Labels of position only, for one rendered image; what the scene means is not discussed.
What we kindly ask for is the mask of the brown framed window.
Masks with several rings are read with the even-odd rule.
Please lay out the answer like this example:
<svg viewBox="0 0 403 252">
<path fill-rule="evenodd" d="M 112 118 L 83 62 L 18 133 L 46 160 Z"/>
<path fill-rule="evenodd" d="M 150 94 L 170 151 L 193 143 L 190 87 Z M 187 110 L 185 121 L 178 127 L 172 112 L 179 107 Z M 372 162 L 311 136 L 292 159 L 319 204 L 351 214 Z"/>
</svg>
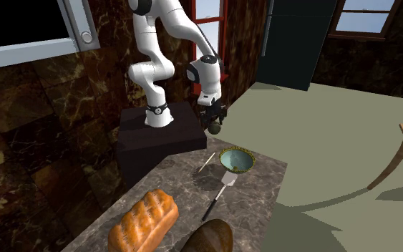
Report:
<svg viewBox="0 0 403 252">
<path fill-rule="evenodd" d="M 383 42 L 402 0 L 338 0 L 327 37 Z"/>
</svg>

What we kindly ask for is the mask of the red framed window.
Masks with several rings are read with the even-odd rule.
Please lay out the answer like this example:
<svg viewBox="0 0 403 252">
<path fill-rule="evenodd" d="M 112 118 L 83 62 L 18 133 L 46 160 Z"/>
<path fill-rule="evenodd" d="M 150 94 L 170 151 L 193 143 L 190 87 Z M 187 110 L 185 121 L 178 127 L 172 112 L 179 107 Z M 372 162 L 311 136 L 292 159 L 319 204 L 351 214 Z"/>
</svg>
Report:
<svg viewBox="0 0 403 252">
<path fill-rule="evenodd" d="M 228 0 L 191 0 L 192 20 L 200 26 L 218 56 L 224 60 Z"/>
</svg>

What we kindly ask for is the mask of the black refrigerator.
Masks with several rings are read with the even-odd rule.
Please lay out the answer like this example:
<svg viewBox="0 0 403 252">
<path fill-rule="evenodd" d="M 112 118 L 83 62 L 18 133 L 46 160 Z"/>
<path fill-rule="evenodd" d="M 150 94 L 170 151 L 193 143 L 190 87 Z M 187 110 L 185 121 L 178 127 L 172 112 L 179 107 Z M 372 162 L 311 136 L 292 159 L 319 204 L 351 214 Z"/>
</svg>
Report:
<svg viewBox="0 0 403 252">
<path fill-rule="evenodd" d="M 337 0 L 268 0 L 256 81 L 306 91 Z"/>
</svg>

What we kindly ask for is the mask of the dark robot stand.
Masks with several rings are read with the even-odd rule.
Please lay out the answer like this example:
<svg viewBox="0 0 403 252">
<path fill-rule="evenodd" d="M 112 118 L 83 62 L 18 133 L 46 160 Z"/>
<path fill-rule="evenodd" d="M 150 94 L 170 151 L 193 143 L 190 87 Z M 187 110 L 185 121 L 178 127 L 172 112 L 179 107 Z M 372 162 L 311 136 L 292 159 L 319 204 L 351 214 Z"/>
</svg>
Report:
<svg viewBox="0 0 403 252">
<path fill-rule="evenodd" d="M 206 148 L 207 137 L 189 102 L 169 107 L 174 120 L 165 127 L 146 125 L 144 107 L 121 112 L 116 156 L 126 189 L 133 188 L 168 155 Z"/>
</svg>

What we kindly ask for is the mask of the golden bread loaf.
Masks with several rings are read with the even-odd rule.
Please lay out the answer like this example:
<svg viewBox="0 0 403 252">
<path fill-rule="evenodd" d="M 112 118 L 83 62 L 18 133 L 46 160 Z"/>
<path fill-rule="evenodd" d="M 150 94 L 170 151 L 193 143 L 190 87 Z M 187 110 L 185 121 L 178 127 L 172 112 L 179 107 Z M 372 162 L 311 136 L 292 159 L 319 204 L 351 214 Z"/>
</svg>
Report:
<svg viewBox="0 0 403 252">
<path fill-rule="evenodd" d="M 149 191 L 111 228 L 108 251 L 154 252 L 178 216 L 172 196 L 161 189 Z"/>
</svg>

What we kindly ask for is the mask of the grey framed dark window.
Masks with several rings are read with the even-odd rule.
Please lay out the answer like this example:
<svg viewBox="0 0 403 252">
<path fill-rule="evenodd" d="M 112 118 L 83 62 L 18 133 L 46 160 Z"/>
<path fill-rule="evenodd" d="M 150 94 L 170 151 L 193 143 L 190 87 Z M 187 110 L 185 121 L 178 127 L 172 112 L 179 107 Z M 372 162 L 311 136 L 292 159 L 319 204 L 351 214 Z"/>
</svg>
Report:
<svg viewBox="0 0 403 252">
<path fill-rule="evenodd" d="M 0 67 L 99 48 L 88 0 L 0 0 Z"/>
</svg>

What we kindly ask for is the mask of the thin wooden stick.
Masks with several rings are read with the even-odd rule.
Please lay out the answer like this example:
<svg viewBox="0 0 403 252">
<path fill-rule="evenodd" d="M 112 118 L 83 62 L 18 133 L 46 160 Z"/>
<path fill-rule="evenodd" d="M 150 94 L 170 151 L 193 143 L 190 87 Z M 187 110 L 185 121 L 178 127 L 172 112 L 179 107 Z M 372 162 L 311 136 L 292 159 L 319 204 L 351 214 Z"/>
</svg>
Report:
<svg viewBox="0 0 403 252">
<path fill-rule="evenodd" d="M 203 165 L 200 167 L 200 169 L 198 170 L 198 172 L 200 173 L 203 168 L 212 160 L 212 158 L 215 156 L 216 152 L 214 152 L 204 163 Z"/>
</svg>

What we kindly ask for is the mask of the dark brown bread loaf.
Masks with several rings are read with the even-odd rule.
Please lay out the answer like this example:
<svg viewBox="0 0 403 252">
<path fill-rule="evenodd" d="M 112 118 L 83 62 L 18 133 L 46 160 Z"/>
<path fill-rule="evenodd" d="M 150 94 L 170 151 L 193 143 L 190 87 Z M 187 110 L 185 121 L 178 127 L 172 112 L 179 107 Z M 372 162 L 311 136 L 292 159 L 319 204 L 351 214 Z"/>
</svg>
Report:
<svg viewBox="0 0 403 252">
<path fill-rule="evenodd" d="M 233 252 L 232 229 L 224 220 L 209 220 L 190 235 L 180 252 Z"/>
</svg>

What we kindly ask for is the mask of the blue bowl with gold rim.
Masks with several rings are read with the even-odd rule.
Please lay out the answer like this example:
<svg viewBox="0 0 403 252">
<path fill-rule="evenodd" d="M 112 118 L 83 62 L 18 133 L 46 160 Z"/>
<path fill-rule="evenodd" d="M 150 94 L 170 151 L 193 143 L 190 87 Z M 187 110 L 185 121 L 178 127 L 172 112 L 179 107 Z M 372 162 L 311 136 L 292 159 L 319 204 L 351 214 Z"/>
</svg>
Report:
<svg viewBox="0 0 403 252">
<path fill-rule="evenodd" d="M 220 164 L 229 172 L 246 173 L 256 164 L 256 159 L 250 150 L 232 146 L 223 149 L 219 154 Z"/>
</svg>

